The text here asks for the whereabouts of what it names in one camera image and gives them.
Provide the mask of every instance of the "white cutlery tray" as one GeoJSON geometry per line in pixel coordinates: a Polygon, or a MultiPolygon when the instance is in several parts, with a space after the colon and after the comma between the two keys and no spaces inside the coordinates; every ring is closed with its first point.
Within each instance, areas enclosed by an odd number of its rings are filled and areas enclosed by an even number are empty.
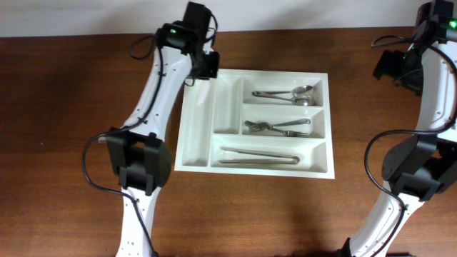
{"type": "MultiPolygon", "coordinates": [[[[291,98],[292,95],[279,95],[291,98]]],[[[186,86],[181,112],[176,171],[309,178],[335,178],[327,74],[220,69],[218,78],[186,86]],[[314,86],[315,106],[252,96],[252,91],[289,91],[314,86]],[[309,133],[285,137],[272,131],[250,133],[244,121],[277,124],[308,118],[311,124],[278,127],[309,133]],[[222,151],[236,148],[291,154],[297,164],[221,163],[231,158],[266,158],[222,151]]]]}

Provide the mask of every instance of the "kitchen utensil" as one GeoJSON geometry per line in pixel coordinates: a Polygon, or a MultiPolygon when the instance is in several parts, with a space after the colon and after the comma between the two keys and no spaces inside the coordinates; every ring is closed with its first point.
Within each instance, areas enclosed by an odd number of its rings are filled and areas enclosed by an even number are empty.
{"type": "Polygon", "coordinates": [[[309,136],[308,133],[302,133],[302,132],[297,132],[297,131],[284,131],[281,129],[273,128],[273,127],[271,127],[271,124],[268,124],[266,122],[263,124],[262,123],[260,123],[260,124],[262,125],[262,128],[260,130],[251,130],[251,126],[255,126],[255,125],[259,125],[259,124],[255,124],[254,122],[251,122],[251,121],[244,122],[244,125],[249,127],[249,132],[253,132],[253,133],[268,129],[269,131],[275,131],[275,132],[282,133],[284,136],[287,136],[287,137],[308,137],[309,136]]]}
{"type": "Polygon", "coordinates": [[[311,120],[310,119],[298,119],[295,121],[288,121],[288,122],[283,122],[283,123],[274,124],[274,125],[272,125],[268,122],[261,122],[261,123],[254,124],[254,125],[251,125],[248,127],[249,127],[250,132],[256,132],[256,131],[266,130],[266,129],[268,129],[268,127],[276,128],[279,126],[294,126],[294,125],[303,125],[303,124],[311,124],[311,120]]]}
{"type": "Polygon", "coordinates": [[[292,99],[285,99],[279,96],[274,96],[271,94],[267,94],[262,91],[253,91],[252,95],[255,97],[265,97],[265,98],[272,98],[272,99],[279,99],[279,100],[284,100],[284,101],[290,101],[292,104],[298,105],[298,106],[310,106],[311,102],[309,98],[303,97],[303,98],[292,98],[292,99]]]}
{"type": "Polygon", "coordinates": [[[274,158],[284,158],[289,159],[289,161],[282,160],[268,160],[268,159],[232,159],[232,160],[219,160],[220,163],[256,163],[256,164],[297,164],[300,162],[298,156],[292,156],[282,153],[269,153],[263,151],[250,151],[250,150],[241,150],[229,147],[221,147],[222,151],[230,151],[234,153],[250,154],[255,156],[266,156],[274,158]]]}
{"type": "Polygon", "coordinates": [[[296,98],[302,97],[310,97],[313,95],[314,87],[305,85],[305,86],[297,86],[296,88],[292,89],[291,91],[266,91],[267,94],[292,94],[296,98]]]}

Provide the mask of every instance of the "white wall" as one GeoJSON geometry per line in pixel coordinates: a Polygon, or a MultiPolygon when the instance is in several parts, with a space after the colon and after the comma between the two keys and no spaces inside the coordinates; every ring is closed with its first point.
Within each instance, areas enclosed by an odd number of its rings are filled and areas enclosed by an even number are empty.
{"type": "MultiPolygon", "coordinates": [[[[196,0],[220,31],[412,26],[428,0],[196,0]]],[[[0,0],[0,36],[146,33],[187,0],[0,0]]]]}

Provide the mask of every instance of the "green led light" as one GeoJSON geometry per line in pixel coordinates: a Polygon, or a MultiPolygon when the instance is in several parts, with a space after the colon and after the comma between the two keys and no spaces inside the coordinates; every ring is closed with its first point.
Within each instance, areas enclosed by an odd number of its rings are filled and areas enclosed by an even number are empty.
{"type": "Polygon", "coordinates": [[[449,22],[449,26],[450,26],[452,29],[456,29],[456,28],[457,28],[457,21],[450,21],[450,22],[449,22]]]}

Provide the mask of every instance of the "tray compartment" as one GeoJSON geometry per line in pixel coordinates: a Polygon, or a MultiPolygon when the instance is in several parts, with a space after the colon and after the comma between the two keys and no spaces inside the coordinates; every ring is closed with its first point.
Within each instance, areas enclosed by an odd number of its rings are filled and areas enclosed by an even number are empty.
{"type": "Polygon", "coordinates": [[[243,79],[239,76],[221,75],[212,82],[211,86],[215,88],[213,131],[238,134],[243,79]]]}
{"type": "Polygon", "coordinates": [[[181,126],[192,124],[185,129],[180,128],[183,141],[181,151],[182,165],[207,166],[209,146],[211,142],[211,110],[213,106],[214,88],[204,85],[207,81],[196,81],[192,87],[184,91],[183,109],[187,110],[181,115],[181,126]]]}
{"type": "MultiPolygon", "coordinates": [[[[277,104],[293,106],[289,101],[255,97],[252,91],[291,91],[297,86],[310,85],[314,87],[312,99],[314,106],[323,106],[323,89],[321,78],[300,77],[268,77],[268,76],[245,76],[243,89],[243,102],[245,104],[277,104]]],[[[279,94],[277,96],[290,99],[292,94],[279,94]]]]}
{"type": "Polygon", "coordinates": [[[322,140],[309,138],[277,138],[272,136],[229,136],[216,135],[211,144],[211,167],[252,168],[275,170],[278,176],[281,171],[327,172],[326,144],[322,140]],[[254,164],[254,163],[220,163],[219,160],[233,158],[269,158],[249,154],[239,154],[221,150],[221,147],[242,150],[264,151],[271,153],[291,154],[298,156],[298,164],[254,164]]]}
{"type": "Polygon", "coordinates": [[[308,118],[311,120],[311,124],[281,126],[277,128],[281,130],[309,133],[310,138],[325,138],[324,113],[323,109],[319,107],[244,104],[242,112],[241,124],[243,124],[243,135],[284,137],[278,132],[268,130],[251,133],[249,132],[248,127],[244,126],[244,121],[251,121],[254,123],[265,121],[270,124],[279,124],[308,118]]]}

